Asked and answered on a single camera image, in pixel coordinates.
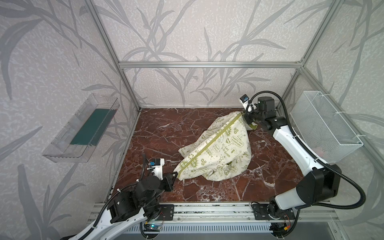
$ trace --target cream fabric with green print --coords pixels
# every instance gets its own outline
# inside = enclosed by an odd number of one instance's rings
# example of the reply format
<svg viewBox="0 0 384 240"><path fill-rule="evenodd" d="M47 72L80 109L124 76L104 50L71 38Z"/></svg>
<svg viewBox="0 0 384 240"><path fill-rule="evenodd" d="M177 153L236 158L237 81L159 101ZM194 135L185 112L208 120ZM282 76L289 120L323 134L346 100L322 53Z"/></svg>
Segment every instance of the cream fabric with green print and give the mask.
<svg viewBox="0 0 384 240"><path fill-rule="evenodd" d="M242 112L217 118L197 142L179 149L184 157L175 171L178 179L203 175L207 180L221 181L245 171L251 161L251 147Z"/></svg>

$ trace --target marble surface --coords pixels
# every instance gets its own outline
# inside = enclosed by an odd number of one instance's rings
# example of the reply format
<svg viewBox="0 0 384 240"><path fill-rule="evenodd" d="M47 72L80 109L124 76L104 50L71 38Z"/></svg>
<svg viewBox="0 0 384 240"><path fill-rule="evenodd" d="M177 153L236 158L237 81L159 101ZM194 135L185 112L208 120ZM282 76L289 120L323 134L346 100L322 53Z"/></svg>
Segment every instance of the marble surface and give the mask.
<svg viewBox="0 0 384 240"><path fill-rule="evenodd" d="M142 153L147 158L165 158L164 172L172 172L183 159L178 149L195 142L211 123L234 108L144 109L140 115L115 189L139 178ZM248 131L252 160L242 174L220 182L199 176L176 180L173 192L162 202L265 201L292 189L302 179L300 169L283 146L260 127Z"/></svg>

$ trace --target gray floor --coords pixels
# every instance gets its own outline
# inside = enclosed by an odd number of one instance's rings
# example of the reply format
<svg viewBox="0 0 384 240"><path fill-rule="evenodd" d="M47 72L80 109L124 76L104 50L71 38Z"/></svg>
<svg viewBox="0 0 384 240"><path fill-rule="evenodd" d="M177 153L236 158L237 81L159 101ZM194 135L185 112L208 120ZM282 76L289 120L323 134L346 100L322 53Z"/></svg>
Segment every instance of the gray floor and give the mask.
<svg viewBox="0 0 384 240"><path fill-rule="evenodd" d="M142 240L140 234L123 234L117 240ZM276 239L269 233L193 233L193 234L161 234L156 240L237 240L237 239L257 239L273 240ZM298 223L294 231L285 237L286 240L312 239L312 240L334 240L331 230L326 222L319 223Z"/></svg>

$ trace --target green fabric strap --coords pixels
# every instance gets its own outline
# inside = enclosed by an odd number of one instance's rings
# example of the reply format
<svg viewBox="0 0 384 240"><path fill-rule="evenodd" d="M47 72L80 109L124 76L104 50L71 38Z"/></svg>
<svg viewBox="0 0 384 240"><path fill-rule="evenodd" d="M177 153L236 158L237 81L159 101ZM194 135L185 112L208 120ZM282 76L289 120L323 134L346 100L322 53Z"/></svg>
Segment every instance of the green fabric strap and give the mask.
<svg viewBox="0 0 384 240"><path fill-rule="evenodd" d="M235 118L232 119L232 121L230 121L228 123L228 125L226 125L211 141L209 141L209 143L207 145L205 145L205 147L203 147L203 149L200 150L200 152L198 152L196 154L196 156L194 156L184 167L181 168L181 170L179 171L179 174L177 177L180 177L181 173L184 171L184 169L186 169L186 167L189 166L189 164L191 164L191 162L193 160L195 160L198 156L200 156L209 146L211 146L212 143L214 143L223 133L225 133L225 131L230 127L232 126L235 121L241 116L243 115L243 113L239 113L236 115Z"/></svg>

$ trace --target black mounting plate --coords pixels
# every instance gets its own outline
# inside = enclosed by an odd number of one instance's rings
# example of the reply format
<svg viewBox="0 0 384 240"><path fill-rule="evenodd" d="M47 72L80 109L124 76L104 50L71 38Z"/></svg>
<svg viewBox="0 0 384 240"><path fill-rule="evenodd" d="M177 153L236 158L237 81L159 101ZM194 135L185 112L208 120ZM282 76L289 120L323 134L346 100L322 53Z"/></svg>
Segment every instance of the black mounting plate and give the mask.
<svg viewBox="0 0 384 240"><path fill-rule="evenodd" d="M269 216L268 214L267 206L268 204L257 204L257 203L252 204L255 220L284 220L284 217L281 217L279 219L271 218L271 216ZM287 209L285 214L289 217L290 220L295 219L295 215L292 209Z"/></svg>
<svg viewBox="0 0 384 240"><path fill-rule="evenodd" d="M163 212L165 218L163 218L163 214L160 214L157 218L156 221L172 221L173 220L173 212L175 209L175 205L173 204L160 204L161 211Z"/></svg>

